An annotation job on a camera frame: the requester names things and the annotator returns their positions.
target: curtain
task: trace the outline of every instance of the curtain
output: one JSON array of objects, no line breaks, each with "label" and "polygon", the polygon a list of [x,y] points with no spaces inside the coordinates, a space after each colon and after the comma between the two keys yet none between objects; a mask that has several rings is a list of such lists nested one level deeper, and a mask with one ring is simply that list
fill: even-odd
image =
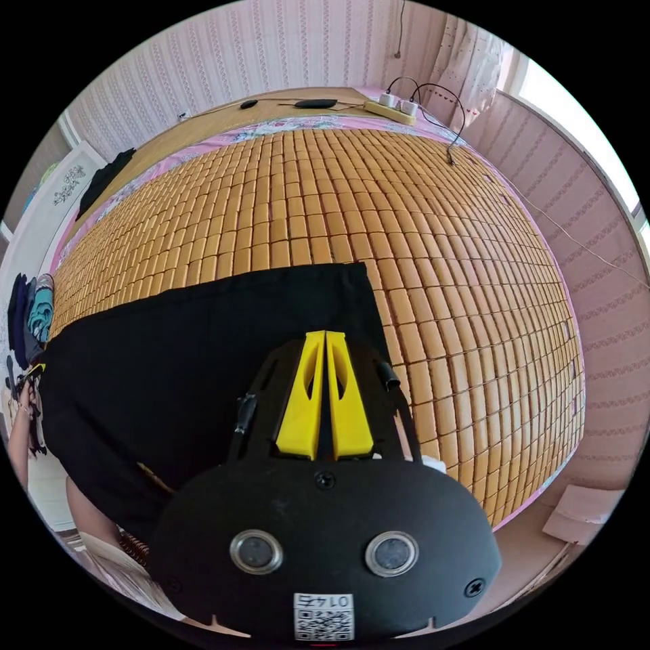
[{"label": "curtain", "polygon": [[[442,44],[429,78],[454,92],[465,111],[465,126],[489,108],[496,94],[506,43],[466,20],[447,15]],[[429,86],[423,106],[453,131],[462,127],[456,99],[441,88]]]}]

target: electrical wire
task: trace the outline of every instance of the electrical wire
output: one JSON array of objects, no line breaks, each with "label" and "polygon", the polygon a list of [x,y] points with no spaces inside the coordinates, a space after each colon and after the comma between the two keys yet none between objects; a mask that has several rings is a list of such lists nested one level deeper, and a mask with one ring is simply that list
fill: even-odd
[{"label": "electrical wire", "polygon": [[416,85],[416,89],[413,91],[413,95],[415,96],[415,93],[418,94],[418,103],[420,103],[422,101],[422,94],[420,92],[420,86],[419,86],[418,82],[415,81],[415,79],[413,79],[412,77],[397,77],[396,79],[393,79],[389,83],[388,88],[386,88],[386,93],[390,95],[391,94],[391,88],[393,87],[393,84],[397,83],[400,79],[408,79],[409,81],[412,81]]},{"label": "electrical wire", "polygon": [[517,194],[528,203],[528,205],[537,210],[541,215],[544,215],[556,228],[559,228],[574,244],[577,244],[580,248],[584,249],[587,251],[587,253],[590,253],[594,257],[597,257],[603,264],[613,268],[613,269],[618,269],[619,271],[623,271],[628,277],[632,278],[636,282],[638,282],[641,286],[644,286],[646,289],[650,289],[650,284],[647,284],[646,282],[643,282],[642,280],[639,280],[636,276],[633,276],[631,273],[628,273],[625,269],[621,268],[620,266],[617,266],[616,264],[612,264],[611,262],[608,262],[605,258],[601,257],[598,255],[598,253],[594,253],[590,248],[585,246],[584,244],[580,243],[577,239],[574,239],[569,235],[569,233],[559,224],[557,223],[554,219],[549,217],[541,208],[538,208],[534,203],[530,202],[522,193],[521,190],[519,190],[517,187],[513,186],[517,190]]},{"label": "electrical wire", "polygon": [[[419,86],[414,90],[413,94],[411,95],[411,102],[415,99],[415,93],[416,93],[416,92],[419,93],[420,89],[423,88],[424,86],[434,86],[434,87],[436,87],[436,88],[441,88],[441,89],[443,89],[446,93],[449,93],[450,95],[453,95],[453,96],[456,98],[456,105],[458,106],[458,108],[460,108],[460,113],[461,113],[461,115],[462,115],[462,124],[461,124],[461,126],[460,126],[460,129],[458,130],[458,133],[456,134],[456,137],[454,138],[454,140],[452,141],[452,143],[447,147],[447,162],[448,162],[450,165],[455,165],[454,158],[452,157],[452,151],[451,151],[451,149],[452,149],[452,147],[454,146],[454,144],[456,144],[456,142],[458,142],[458,138],[460,138],[460,134],[462,133],[462,130],[465,128],[465,109],[462,107],[462,104],[460,103],[460,98],[458,97],[458,95],[456,95],[455,93],[453,93],[452,91],[450,91],[448,88],[445,88],[444,86],[441,86],[441,85],[438,84],[438,83],[430,83],[430,82],[427,82],[427,83],[421,83],[421,84],[420,84],[420,85],[419,85]],[[424,110],[424,108],[422,107],[422,102],[419,102],[419,104],[420,104],[420,109],[422,110],[422,115],[425,115],[425,110]],[[449,127],[445,127],[445,128],[448,129],[449,131],[451,131],[451,132],[453,133],[453,131],[451,130],[451,128],[449,128]]]},{"label": "electrical wire", "polygon": [[[451,150],[451,148],[454,146],[454,144],[456,144],[456,142],[457,142],[458,139],[460,138],[460,134],[462,133],[462,130],[465,128],[465,111],[464,111],[464,108],[462,107],[462,104],[460,103],[460,98],[459,98],[456,94],[452,93],[448,88],[445,88],[444,86],[441,86],[441,85],[439,85],[439,84],[437,84],[437,83],[423,83],[423,84],[420,84],[420,85],[415,89],[415,91],[413,92],[413,94],[411,95],[411,99],[410,99],[411,102],[414,101],[414,99],[415,99],[415,93],[419,93],[420,89],[421,89],[423,86],[435,86],[435,87],[437,87],[437,88],[441,88],[441,89],[443,89],[445,92],[448,92],[450,95],[453,95],[453,96],[456,98],[456,103],[458,104],[458,107],[460,108],[460,110],[461,110],[461,112],[462,112],[462,126],[460,127],[460,130],[459,130],[458,133],[456,134],[456,137],[454,138],[453,142],[452,142],[452,143],[447,147],[447,160],[448,160],[448,162],[449,162],[451,165],[454,165],[454,164],[455,164],[455,163],[454,163],[454,159],[452,158],[452,154],[451,154],[451,151],[450,151],[450,150]],[[430,120],[430,119],[427,117],[427,111],[425,111],[425,109],[423,108],[422,103],[419,101],[419,99],[420,99],[420,98],[419,98],[419,95],[418,95],[418,103],[420,104],[420,110],[422,111],[422,115],[423,115],[424,118],[427,120],[427,122],[430,122],[431,124],[435,124],[435,125],[437,125],[437,126],[443,126],[443,127],[445,127],[447,130],[449,130],[449,131],[451,131],[451,132],[453,133],[453,131],[452,131],[449,127],[447,127],[447,126],[445,126],[445,125],[442,125],[442,124],[439,123],[438,121],[435,121],[435,122],[434,122],[434,121]],[[519,195],[519,196],[520,196],[524,201],[526,201],[526,203],[528,203],[528,205],[529,205],[531,208],[533,208],[534,210],[537,210],[537,212],[539,212],[541,215],[545,216],[545,218],[547,218],[547,219],[548,219],[548,220],[549,220],[549,221],[550,221],[550,222],[551,222],[551,223],[552,223],[556,228],[560,229],[560,230],[561,230],[561,231],[562,231],[562,232],[563,232],[563,233],[564,233],[564,234],[565,234],[565,235],[566,235],[566,236],[567,236],[567,237],[568,237],[568,238],[569,238],[569,239],[570,239],[574,244],[577,244],[580,248],[582,248],[583,250],[587,251],[587,253],[590,253],[590,254],[593,255],[594,257],[598,258],[598,259],[599,259],[601,262],[603,262],[603,264],[605,264],[606,266],[609,266],[610,268],[613,268],[613,269],[617,269],[617,270],[619,270],[619,271],[622,271],[622,272],[625,273],[629,278],[632,278],[635,282],[638,282],[641,286],[643,286],[643,287],[645,287],[646,289],[649,289],[649,290],[650,290],[650,284],[647,284],[646,282],[643,282],[642,280],[640,280],[640,279],[637,278],[636,276],[633,276],[631,273],[628,273],[625,269],[621,268],[620,266],[617,266],[616,264],[612,264],[612,262],[608,262],[604,257],[601,257],[600,255],[598,255],[598,253],[594,253],[594,251],[592,251],[590,248],[588,248],[587,246],[585,246],[584,244],[582,244],[582,243],[579,242],[578,240],[574,239],[574,238],[573,238],[573,237],[572,237],[572,236],[571,236],[571,235],[566,231],[566,229],[563,228],[559,223],[557,223],[557,222],[556,222],[552,217],[549,217],[549,216],[548,216],[548,215],[547,215],[547,214],[546,214],[546,213],[545,213],[541,208],[538,208],[534,203],[532,203],[531,201],[529,201],[529,200],[528,200],[528,199],[527,199],[527,198],[526,198],[526,197],[521,193],[521,190],[520,190],[519,188],[517,188],[517,187],[514,186],[514,185],[513,185],[513,187],[514,187],[514,189],[516,189],[517,194],[518,194],[518,195]]]},{"label": "electrical wire", "polygon": [[395,58],[399,59],[402,56],[402,35],[404,34],[404,10],[406,9],[406,0],[402,2],[402,11],[399,13],[399,43],[397,44],[397,51]]}]

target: qr code label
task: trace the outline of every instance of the qr code label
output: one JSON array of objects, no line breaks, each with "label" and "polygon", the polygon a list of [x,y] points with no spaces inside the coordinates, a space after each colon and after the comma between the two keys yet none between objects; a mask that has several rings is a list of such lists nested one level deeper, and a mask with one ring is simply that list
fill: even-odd
[{"label": "qr code label", "polygon": [[294,631],[298,641],[352,641],[352,594],[294,594]]}]

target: screw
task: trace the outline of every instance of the screw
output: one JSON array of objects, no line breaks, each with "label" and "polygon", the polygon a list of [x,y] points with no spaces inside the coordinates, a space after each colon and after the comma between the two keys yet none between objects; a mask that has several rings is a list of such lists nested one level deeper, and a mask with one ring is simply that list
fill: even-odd
[{"label": "screw", "polygon": [[319,490],[331,490],[337,484],[337,480],[331,472],[317,472],[314,481]]},{"label": "screw", "polygon": [[167,591],[171,594],[179,594],[182,590],[183,587],[177,578],[174,578],[174,576],[167,578]]},{"label": "screw", "polygon": [[474,598],[478,596],[485,588],[485,580],[483,578],[475,578],[465,587],[465,598]]}]

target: person's arm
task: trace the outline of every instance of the person's arm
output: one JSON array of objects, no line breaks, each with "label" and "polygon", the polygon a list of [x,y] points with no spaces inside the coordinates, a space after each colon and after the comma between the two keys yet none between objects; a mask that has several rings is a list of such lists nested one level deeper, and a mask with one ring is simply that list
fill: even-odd
[{"label": "person's arm", "polygon": [[8,452],[9,459],[14,466],[14,471],[22,485],[27,489],[27,459],[29,457],[29,426],[32,420],[32,405],[35,402],[34,391],[28,381],[20,394],[18,400],[18,414],[14,420],[12,432],[9,437]]},{"label": "person's arm", "polygon": [[69,476],[66,477],[66,493],[76,529],[80,533],[92,535],[102,542],[121,548],[120,529],[90,503]]}]

